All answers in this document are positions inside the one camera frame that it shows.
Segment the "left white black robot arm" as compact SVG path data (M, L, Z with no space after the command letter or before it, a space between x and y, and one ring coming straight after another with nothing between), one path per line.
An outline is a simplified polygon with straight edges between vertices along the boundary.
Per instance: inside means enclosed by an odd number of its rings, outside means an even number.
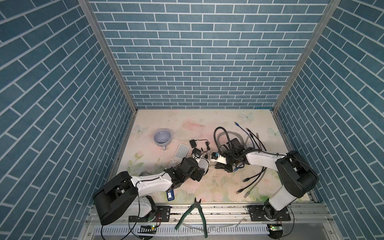
M158 208L150 196L179 188L191 179L199 182L209 169L205 158L183 158L180 164L149 176L131 176L120 172L93 196L101 225L109 225L124 214L150 220Z

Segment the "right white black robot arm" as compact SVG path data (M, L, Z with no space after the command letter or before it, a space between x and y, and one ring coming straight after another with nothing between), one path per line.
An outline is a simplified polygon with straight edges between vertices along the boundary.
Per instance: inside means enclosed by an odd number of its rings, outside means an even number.
M290 151L283 155L245 148L236 138L225 147L218 147L218 151L211 154L211 160L216 162L216 169L224 169L228 173L232 173L238 165L261 166L257 179L266 169L278 172L282 186L265 201L262 208L263 218L269 221L286 214L287 206L312 190L319 180L318 174L299 152Z

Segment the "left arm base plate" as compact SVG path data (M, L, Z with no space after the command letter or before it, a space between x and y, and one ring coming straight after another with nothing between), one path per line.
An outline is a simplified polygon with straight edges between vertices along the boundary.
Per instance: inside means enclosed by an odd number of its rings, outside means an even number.
M146 223L146 222L169 222L170 219L170 211L171 207L169 206L158 206L156 209L151 210L144 217L138 216L129 216L129 222L138 222L138 223Z

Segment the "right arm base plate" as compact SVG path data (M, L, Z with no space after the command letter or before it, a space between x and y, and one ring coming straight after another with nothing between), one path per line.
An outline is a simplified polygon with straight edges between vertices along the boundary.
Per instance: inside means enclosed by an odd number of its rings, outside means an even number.
M265 205L249 205L247 211L250 214L252 222L289 222L291 216L287 207L280 211L275 210L272 206Z

